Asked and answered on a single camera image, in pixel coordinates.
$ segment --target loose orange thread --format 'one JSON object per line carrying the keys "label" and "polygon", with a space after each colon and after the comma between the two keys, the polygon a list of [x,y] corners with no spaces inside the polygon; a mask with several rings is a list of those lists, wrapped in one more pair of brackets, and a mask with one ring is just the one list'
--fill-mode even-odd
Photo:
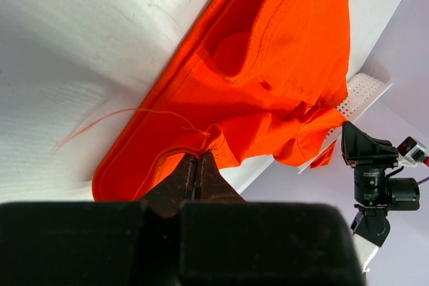
{"label": "loose orange thread", "polygon": [[64,140],[62,140],[61,142],[56,144],[56,148],[54,150],[54,153],[57,152],[61,147],[63,147],[65,144],[67,144],[68,142],[70,142],[71,140],[73,140],[74,138],[78,137],[79,135],[81,135],[82,133],[84,133],[85,131],[89,130],[90,128],[92,128],[93,126],[95,126],[96,124],[104,121],[105,119],[108,119],[109,117],[113,117],[117,114],[120,113],[124,113],[124,112],[130,112],[130,111],[145,111],[145,112],[149,112],[149,113],[158,113],[158,114],[170,114],[170,115],[174,115],[175,117],[178,117],[179,119],[184,120],[186,123],[189,124],[190,128],[187,127],[183,127],[183,129],[187,129],[187,130],[193,130],[193,131],[197,131],[205,136],[209,136],[209,133],[206,131],[201,131],[200,129],[197,129],[186,117],[183,117],[180,114],[177,114],[175,112],[170,112],[170,111],[157,111],[157,110],[151,110],[151,109],[145,109],[145,108],[138,108],[138,109],[123,109],[123,110],[119,110],[119,111],[115,111],[112,112],[108,115],[105,115],[101,118],[99,118],[98,120],[95,120],[94,122],[89,123],[86,127],[84,127],[83,129],[79,130],[78,132],[76,132],[75,134],[71,134],[69,135],[67,138],[65,138]]}

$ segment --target white perforated tray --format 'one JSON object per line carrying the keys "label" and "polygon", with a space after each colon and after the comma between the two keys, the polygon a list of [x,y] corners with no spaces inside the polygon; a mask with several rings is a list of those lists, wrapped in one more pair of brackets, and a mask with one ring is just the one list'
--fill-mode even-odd
{"label": "white perforated tray", "polygon": [[[337,106],[337,110],[342,112],[350,121],[355,121],[391,86],[391,83],[384,83],[370,75],[360,73],[354,75],[347,83],[349,90],[348,97]],[[341,127],[331,129],[324,140],[321,154],[332,142],[341,135]],[[304,163],[298,167],[298,173],[303,172],[313,161]]]}

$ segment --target orange cloth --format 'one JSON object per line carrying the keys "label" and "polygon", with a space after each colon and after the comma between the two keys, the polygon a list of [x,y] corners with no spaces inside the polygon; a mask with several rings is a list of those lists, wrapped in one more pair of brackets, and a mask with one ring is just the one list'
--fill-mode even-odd
{"label": "orange cloth", "polygon": [[179,153],[219,168],[273,154],[298,166],[340,126],[347,97],[348,0],[212,0],[99,165],[96,200],[134,200]]}

